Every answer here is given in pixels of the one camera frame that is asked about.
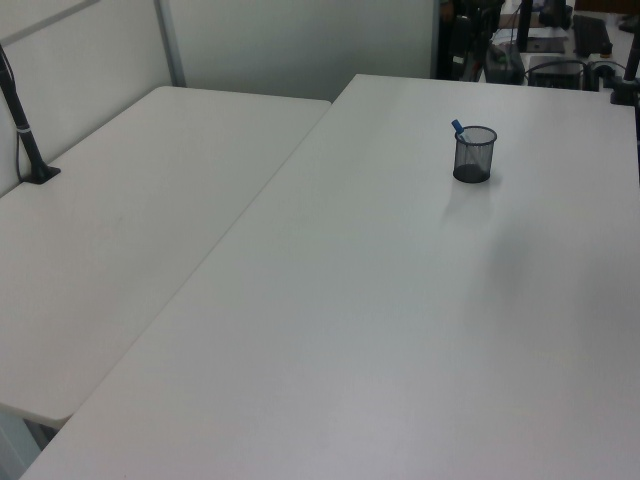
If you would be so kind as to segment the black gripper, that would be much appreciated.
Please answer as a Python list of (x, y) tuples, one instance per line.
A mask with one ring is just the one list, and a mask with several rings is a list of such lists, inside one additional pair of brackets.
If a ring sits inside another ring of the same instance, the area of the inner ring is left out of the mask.
[(492, 33), (491, 22), (500, 19), (499, 0), (454, 0), (455, 22), (451, 34), (451, 57), (454, 65), (463, 65), (470, 39), (470, 20), (480, 21), (473, 30), (470, 46), (471, 80), (480, 78)]

